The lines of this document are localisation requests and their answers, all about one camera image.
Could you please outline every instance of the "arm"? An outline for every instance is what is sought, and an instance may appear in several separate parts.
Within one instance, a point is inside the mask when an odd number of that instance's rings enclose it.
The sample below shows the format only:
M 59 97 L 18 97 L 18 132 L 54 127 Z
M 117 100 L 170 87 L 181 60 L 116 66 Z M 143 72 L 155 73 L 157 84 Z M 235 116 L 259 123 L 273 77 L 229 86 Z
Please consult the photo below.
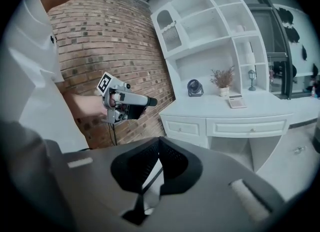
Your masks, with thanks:
M 63 83 L 56 83 L 56 86 L 63 95 L 74 119 L 100 114 L 107 115 L 108 110 L 104 107 L 101 96 L 81 96 L 73 94 L 63 86 Z

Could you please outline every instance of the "person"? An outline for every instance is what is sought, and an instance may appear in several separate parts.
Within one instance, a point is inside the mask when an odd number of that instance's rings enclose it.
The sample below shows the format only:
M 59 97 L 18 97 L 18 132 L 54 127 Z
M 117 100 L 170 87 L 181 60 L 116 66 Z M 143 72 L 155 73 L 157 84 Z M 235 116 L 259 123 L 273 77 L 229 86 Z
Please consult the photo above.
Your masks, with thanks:
M 63 86 L 47 12 L 67 1 L 22 0 L 0 50 L 0 118 L 18 121 L 43 139 L 56 141 L 63 153 L 88 148 L 74 119 L 107 114 L 101 96 L 80 96 Z

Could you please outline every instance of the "small lamp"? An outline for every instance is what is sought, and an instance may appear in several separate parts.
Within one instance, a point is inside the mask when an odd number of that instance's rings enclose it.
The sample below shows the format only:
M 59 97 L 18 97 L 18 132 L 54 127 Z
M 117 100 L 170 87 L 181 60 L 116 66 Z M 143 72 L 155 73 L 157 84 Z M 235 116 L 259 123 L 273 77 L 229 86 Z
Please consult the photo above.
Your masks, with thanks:
M 249 73 L 249 78 L 251 80 L 251 87 L 249 88 L 249 90 L 255 91 L 256 88 L 254 87 L 254 79 L 256 78 L 256 72 L 254 70 L 250 70 L 248 73 Z

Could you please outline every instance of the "dried flower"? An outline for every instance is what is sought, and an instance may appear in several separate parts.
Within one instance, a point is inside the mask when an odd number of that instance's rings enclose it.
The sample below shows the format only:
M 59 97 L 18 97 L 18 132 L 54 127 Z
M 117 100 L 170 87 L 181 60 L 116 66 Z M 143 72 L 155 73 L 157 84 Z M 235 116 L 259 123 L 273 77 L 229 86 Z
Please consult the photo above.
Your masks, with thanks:
M 210 81 L 218 86 L 218 88 L 226 88 L 232 85 L 232 81 L 234 78 L 234 67 L 231 66 L 226 71 L 220 71 L 220 70 L 212 70 L 213 75 L 211 75 L 213 78 L 210 79 Z

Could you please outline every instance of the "white shirt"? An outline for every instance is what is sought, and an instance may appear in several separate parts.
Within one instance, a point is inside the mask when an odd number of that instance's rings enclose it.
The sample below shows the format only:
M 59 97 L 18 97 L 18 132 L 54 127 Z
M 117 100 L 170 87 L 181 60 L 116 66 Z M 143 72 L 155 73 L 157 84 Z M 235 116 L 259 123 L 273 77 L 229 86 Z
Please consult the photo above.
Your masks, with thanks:
M 40 0 L 22 0 L 6 29 L 1 60 L 0 117 L 56 141 L 63 153 L 88 148 L 55 85 L 63 81 L 57 41 Z

